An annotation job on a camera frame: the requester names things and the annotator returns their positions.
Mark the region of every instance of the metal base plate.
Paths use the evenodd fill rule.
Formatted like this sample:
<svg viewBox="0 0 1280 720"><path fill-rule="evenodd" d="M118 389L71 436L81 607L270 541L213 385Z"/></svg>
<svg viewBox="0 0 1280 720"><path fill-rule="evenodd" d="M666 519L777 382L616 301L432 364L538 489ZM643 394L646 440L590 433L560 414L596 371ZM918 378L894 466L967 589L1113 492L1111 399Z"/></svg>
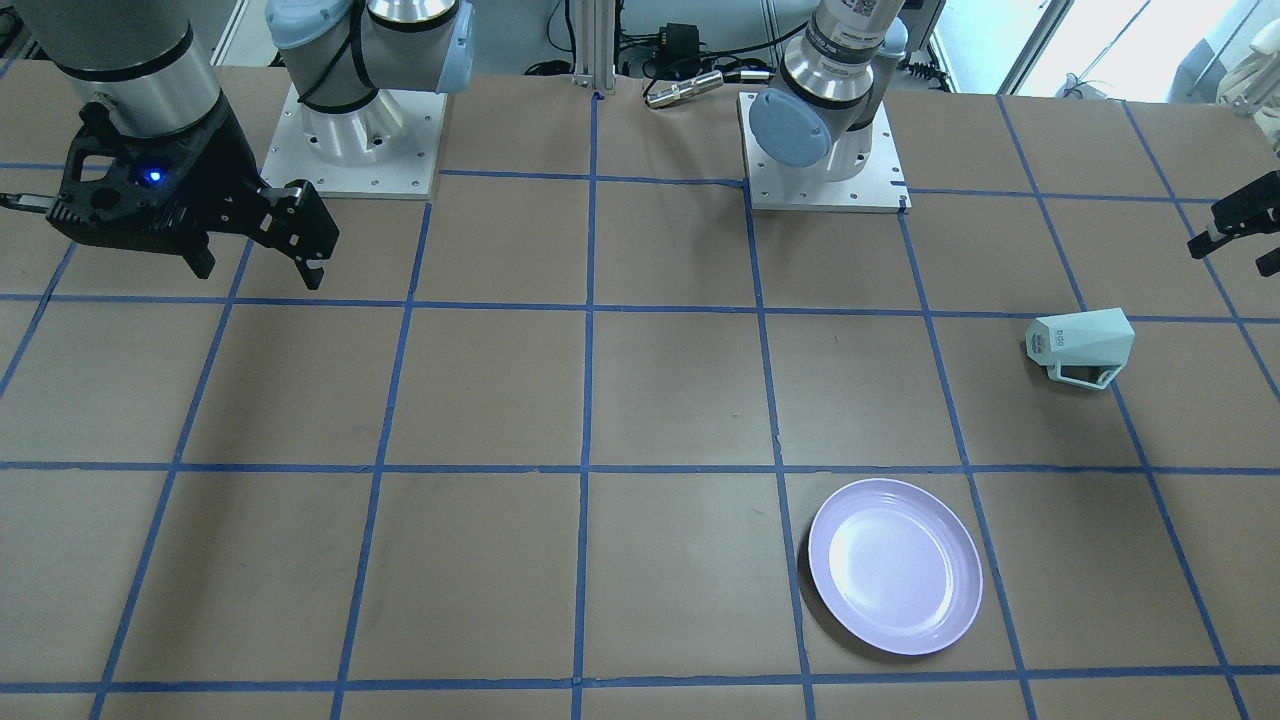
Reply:
<svg viewBox="0 0 1280 720"><path fill-rule="evenodd" d="M374 165L337 165L321 158L307 142L298 111L298 92L289 86L262 178L274 186L305 178L316 186L323 197L430 200L448 95L389 92L404 111L404 136L397 141L397 152Z"/></svg>
<svg viewBox="0 0 1280 720"><path fill-rule="evenodd" d="M737 96L742 122L742 154L751 181L751 206L756 210L817 210L826 213L897 213L911 206L902 164L888 127L888 114L881 105L876 113L876 143L867 167L845 181L828 181L824 168L792 168L771 158L755 142L750 110L754 92Z"/></svg>

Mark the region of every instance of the plate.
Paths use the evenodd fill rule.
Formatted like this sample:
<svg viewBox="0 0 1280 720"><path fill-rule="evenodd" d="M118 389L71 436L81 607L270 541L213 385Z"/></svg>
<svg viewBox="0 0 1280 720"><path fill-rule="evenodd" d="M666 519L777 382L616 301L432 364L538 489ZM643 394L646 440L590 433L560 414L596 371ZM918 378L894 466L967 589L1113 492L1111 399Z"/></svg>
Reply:
<svg viewBox="0 0 1280 720"><path fill-rule="evenodd" d="M941 500L901 480L850 483L809 530L818 594L851 633L899 655L960 639L982 603L982 562Z"/></svg>

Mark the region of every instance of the floor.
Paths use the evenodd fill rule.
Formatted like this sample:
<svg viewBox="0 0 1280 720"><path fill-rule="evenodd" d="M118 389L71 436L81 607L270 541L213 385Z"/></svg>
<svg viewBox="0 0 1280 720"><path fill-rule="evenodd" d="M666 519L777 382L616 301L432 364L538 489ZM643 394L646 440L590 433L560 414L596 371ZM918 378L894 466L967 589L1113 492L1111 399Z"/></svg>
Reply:
<svg viewBox="0 0 1280 720"><path fill-rule="evenodd" d="M74 97L0 73L0 191L51 191ZM219 73L261 158L287 76ZM1274 238L1184 249L1248 120L891 94L911 211L814 215L750 210L731 92L639 91L477 77L317 292L4 215L0 717L1280 717ZM1111 306L1107 392L1019 347ZM813 591L867 477L978 544L942 652Z"/></svg>

